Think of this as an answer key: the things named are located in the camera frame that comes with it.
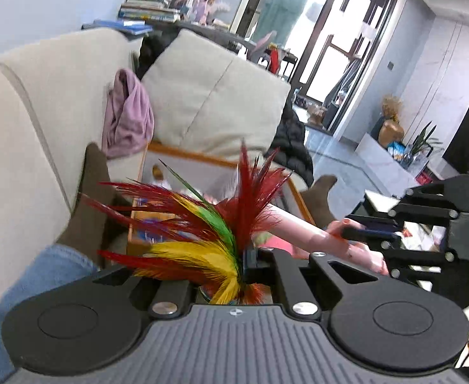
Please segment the pink handheld fan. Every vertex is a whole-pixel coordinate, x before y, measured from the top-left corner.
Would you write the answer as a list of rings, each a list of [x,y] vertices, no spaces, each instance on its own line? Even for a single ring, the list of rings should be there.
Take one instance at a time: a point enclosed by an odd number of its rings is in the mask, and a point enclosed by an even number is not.
[[[389,275],[387,265],[381,252],[371,251],[365,243],[342,238],[346,228],[364,230],[365,226],[352,219],[335,220],[324,231],[295,217],[289,212],[269,204],[265,211],[269,231],[299,247],[304,252],[324,252],[347,262],[357,264],[381,275]]]

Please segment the stack of books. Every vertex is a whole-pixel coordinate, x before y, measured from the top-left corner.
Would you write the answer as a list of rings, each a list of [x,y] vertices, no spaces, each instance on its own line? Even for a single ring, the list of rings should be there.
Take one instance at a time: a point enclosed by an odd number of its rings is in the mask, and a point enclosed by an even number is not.
[[[174,23],[181,19],[181,12],[169,8],[168,0],[125,0],[119,8],[118,17]]]

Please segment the beige sofa cushion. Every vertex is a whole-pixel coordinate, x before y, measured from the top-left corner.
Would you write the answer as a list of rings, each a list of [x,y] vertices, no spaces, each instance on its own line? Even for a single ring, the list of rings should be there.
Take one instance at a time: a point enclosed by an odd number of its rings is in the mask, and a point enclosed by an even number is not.
[[[290,86],[263,67],[183,29],[143,75],[165,146],[236,161],[265,154]]]

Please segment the right brown sock foot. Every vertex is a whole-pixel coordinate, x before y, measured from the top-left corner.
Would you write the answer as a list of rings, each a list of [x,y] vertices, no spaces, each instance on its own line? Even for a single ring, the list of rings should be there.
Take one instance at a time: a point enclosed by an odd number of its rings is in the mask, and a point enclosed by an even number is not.
[[[322,175],[309,189],[300,192],[315,225],[319,228],[326,228],[335,220],[328,204],[328,195],[337,182],[335,175]]]

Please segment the left brown sock foot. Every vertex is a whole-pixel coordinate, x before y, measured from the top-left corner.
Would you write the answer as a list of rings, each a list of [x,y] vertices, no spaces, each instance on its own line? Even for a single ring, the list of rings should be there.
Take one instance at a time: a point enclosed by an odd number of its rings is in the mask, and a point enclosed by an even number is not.
[[[109,182],[109,171],[105,154],[96,143],[86,147],[78,195],[70,220],[57,243],[81,252],[99,267],[104,266],[98,251],[104,245],[107,215],[90,203],[112,204],[115,190],[103,185]]]

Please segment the orange cardboard storage box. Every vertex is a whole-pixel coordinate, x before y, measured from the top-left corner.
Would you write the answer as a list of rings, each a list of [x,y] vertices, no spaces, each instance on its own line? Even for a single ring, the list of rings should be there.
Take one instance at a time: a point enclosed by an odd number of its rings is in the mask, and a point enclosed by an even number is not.
[[[182,182],[178,181],[176,176],[172,175],[166,168],[165,165],[167,165],[206,199],[212,199],[216,203],[234,194],[238,182],[237,157],[238,154],[235,154],[234,160],[224,160],[211,155],[192,153],[179,148],[151,143],[143,155],[143,164],[138,179],[144,184],[151,184],[152,166],[158,165],[172,186],[172,191],[196,198]],[[301,198],[295,181],[298,182],[299,177],[293,174],[280,188],[272,204],[314,225],[312,216]],[[157,239],[157,237],[151,237],[151,234],[137,231],[131,226],[126,253],[131,256],[141,256],[147,243],[146,240],[154,241]]]

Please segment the green potted plant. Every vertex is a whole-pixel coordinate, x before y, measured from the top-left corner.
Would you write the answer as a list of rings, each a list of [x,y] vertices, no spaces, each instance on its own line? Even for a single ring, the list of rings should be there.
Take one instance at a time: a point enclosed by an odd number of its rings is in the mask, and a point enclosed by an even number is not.
[[[442,142],[437,137],[434,137],[436,128],[437,125],[433,125],[432,121],[430,121],[416,136],[413,142],[407,145],[401,160],[401,166],[405,170],[410,168],[420,152],[426,151],[426,157],[429,157],[434,150],[442,147]]]

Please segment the brown sock foot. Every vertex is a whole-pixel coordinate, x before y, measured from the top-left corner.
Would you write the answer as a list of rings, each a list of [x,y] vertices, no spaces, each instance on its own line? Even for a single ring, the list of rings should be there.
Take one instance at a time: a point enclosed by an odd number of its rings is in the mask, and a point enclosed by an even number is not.
[[[335,175],[322,175],[309,189],[300,192],[315,225],[319,228],[326,228],[335,220],[328,204],[328,195],[337,182]]]
[[[86,147],[78,195],[70,220],[57,243],[81,252],[99,267],[104,266],[98,251],[104,245],[107,215],[90,203],[112,204],[115,190],[103,185],[109,182],[109,171],[105,154],[96,143]]]

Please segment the gold bust vase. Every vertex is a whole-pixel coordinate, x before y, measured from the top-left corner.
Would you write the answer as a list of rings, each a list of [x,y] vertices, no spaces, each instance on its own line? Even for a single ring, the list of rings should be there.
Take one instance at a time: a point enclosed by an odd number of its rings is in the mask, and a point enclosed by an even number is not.
[[[393,95],[383,98],[383,125],[378,134],[378,143],[387,148],[393,142],[400,142],[404,137],[404,129],[400,125],[399,113],[403,103]]]

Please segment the black quilted jacket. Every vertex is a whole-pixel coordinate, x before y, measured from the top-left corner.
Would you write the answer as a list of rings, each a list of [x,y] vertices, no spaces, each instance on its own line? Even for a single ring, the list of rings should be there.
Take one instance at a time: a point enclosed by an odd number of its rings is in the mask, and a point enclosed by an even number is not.
[[[305,181],[307,187],[314,182],[313,163],[305,147],[305,124],[293,110],[290,99],[286,100],[275,136],[264,157],[293,171]]]

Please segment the pink crumpled garment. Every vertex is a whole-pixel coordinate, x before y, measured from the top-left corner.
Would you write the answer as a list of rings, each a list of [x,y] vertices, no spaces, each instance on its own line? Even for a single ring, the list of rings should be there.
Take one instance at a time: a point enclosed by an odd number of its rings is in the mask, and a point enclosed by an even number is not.
[[[102,150],[109,160],[144,150],[154,135],[149,95],[136,74],[120,68],[107,95]]]

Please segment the beige fabric sofa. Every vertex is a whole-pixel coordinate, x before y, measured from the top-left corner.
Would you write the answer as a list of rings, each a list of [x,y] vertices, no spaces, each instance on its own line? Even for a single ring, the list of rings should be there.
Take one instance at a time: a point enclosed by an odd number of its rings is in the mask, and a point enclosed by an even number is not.
[[[115,74],[140,46],[89,29],[0,54],[0,298],[68,224]]]

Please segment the red feather shuttlecock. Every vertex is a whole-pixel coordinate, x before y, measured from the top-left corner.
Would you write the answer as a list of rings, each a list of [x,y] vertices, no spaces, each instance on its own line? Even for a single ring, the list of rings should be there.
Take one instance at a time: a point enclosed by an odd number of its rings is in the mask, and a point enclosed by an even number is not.
[[[272,227],[266,208],[290,175],[284,168],[272,166],[271,158],[263,163],[249,159],[246,147],[240,149],[237,175],[233,196],[217,204],[209,202],[181,175],[176,179],[186,193],[142,182],[113,185],[117,192],[137,200],[129,212],[155,212],[164,219],[127,217],[120,206],[85,196],[87,205],[116,222],[162,239],[146,245],[139,257],[108,251],[101,251],[100,256],[132,269],[136,276],[189,281],[206,290],[212,304],[261,304],[261,282],[247,280],[243,258],[254,248],[253,235]]]

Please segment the pink green plush toy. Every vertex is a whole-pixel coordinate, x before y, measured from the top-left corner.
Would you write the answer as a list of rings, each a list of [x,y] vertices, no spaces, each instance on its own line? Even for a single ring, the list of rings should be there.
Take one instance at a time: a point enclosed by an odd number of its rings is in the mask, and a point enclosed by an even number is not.
[[[253,235],[253,242],[256,247],[266,247],[280,249],[295,256],[295,250],[292,244],[286,240],[273,235],[268,231],[257,232]]]

